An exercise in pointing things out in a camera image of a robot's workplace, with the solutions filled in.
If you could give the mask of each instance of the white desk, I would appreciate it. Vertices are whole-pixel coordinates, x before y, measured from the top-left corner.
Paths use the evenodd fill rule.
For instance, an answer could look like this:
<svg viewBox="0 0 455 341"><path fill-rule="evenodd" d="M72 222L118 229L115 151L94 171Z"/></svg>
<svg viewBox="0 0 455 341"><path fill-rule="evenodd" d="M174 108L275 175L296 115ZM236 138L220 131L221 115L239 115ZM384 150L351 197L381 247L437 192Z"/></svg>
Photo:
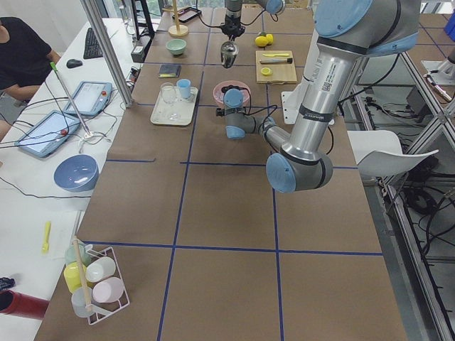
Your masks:
<svg viewBox="0 0 455 341"><path fill-rule="evenodd" d="M111 37L112 45L117 53L117 58L125 77L129 74L131 66L140 67L133 63L131 51L133 48L131 36L126 32L121 19L105 19L107 32ZM70 92L73 92L83 80L105 81L115 84L110 75L109 68L104 58L83 60L83 47L87 23L75 40L71 43L58 63L61 77L64 79ZM69 59L80 59L83 66L74 69L66 68ZM65 93L60 83L52 72L47 80L47 85L56 97L64 97ZM42 85L31 100L31 103L52 98L47 87ZM35 124L51 110L57 109L54 101L37 104L23 111L20 120ZM114 92L111 104L105 110L112 116L99 114L87 122L91 131L107 133L112 140L122 119L124 106L118 92ZM23 130L29 127L18 124ZM15 141L22 136L18 129L11 128L5 141ZM82 127L77 133L83 136ZM98 144L84 144L83 153L93 156L102 170L107 151L111 143L105 139ZM53 182L53 172L60 162L79 152L79 138L71 136L54 154L47 158L34 158L17 148L0 148L0 176L17 185L25 193L39 196L90 196L90 192L70 193L61 190ZM16 279L13 290L26 293L39 298L50 299L60 273L65 264L63 255L70 243L71 234L75 226L78 212L87 207L89 199L38 199L26 197L10 185L0 181L0 277ZM50 249L47 254L41 253L44 224L47 220L52 222L50 232ZM40 325L39 320L20 318L16 316L0 315L0 330L2 340L29 341L33 340Z"/></svg>

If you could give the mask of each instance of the white cup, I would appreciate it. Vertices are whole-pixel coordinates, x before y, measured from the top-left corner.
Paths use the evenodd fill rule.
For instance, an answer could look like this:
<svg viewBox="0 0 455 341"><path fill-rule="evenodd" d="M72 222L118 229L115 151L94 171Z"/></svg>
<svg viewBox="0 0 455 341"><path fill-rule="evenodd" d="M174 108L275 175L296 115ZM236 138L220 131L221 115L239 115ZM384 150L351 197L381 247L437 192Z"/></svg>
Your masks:
<svg viewBox="0 0 455 341"><path fill-rule="evenodd" d="M119 300L125 286L118 277L109 277L93 288L93 299L99 303L111 303Z"/></svg>
<svg viewBox="0 0 455 341"><path fill-rule="evenodd" d="M88 291L90 293L91 300L93 294L92 289L88 288ZM71 295L71 304L73 305L74 313L76 314L76 316L79 316L80 318L88 318L95 313L93 310L88 312L87 309L85 308L84 290L82 288L77 289Z"/></svg>
<svg viewBox="0 0 455 341"><path fill-rule="evenodd" d="M85 272L89 282L98 282L114 274L116 269L114 259L104 256L91 263Z"/></svg>

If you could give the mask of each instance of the black mouse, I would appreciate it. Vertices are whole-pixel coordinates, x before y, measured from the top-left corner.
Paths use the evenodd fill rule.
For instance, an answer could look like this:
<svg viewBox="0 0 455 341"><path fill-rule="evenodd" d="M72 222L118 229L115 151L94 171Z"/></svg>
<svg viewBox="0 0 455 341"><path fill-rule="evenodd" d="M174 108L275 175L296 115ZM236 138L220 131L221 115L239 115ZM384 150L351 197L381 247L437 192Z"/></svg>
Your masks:
<svg viewBox="0 0 455 341"><path fill-rule="evenodd" d="M69 61L66 62L66 67L68 69L73 69L74 67L78 67L82 65L82 61L78 59L69 59Z"/></svg>

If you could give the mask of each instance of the keyboard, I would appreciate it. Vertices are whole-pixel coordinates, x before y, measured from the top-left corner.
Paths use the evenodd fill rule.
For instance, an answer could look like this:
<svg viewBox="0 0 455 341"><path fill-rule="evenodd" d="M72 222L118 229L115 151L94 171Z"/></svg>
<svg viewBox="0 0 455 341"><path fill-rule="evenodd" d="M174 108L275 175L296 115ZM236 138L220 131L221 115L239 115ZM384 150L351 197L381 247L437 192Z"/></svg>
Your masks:
<svg viewBox="0 0 455 341"><path fill-rule="evenodd" d="M84 59L100 57L102 57L100 44L95 36L95 32L93 32L93 28L89 27L85 35Z"/></svg>

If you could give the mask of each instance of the cutting board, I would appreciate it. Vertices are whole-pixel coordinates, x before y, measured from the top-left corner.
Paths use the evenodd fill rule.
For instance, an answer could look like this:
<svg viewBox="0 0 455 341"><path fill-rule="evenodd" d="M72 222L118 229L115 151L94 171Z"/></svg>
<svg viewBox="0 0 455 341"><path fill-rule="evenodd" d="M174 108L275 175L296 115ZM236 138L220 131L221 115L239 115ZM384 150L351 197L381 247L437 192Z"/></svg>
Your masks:
<svg viewBox="0 0 455 341"><path fill-rule="evenodd" d="M262 54L266 53L288 53L289 57L265 57ZM289 64L261 64L260 60L277 59L277 58L292 58L292 63ZM272 70L270 76L264 76L261 73L263 67L269 67ZM269 84L296 84L297 74L292 51L285 50L257 50L256 51L256 82Z"/></svg>

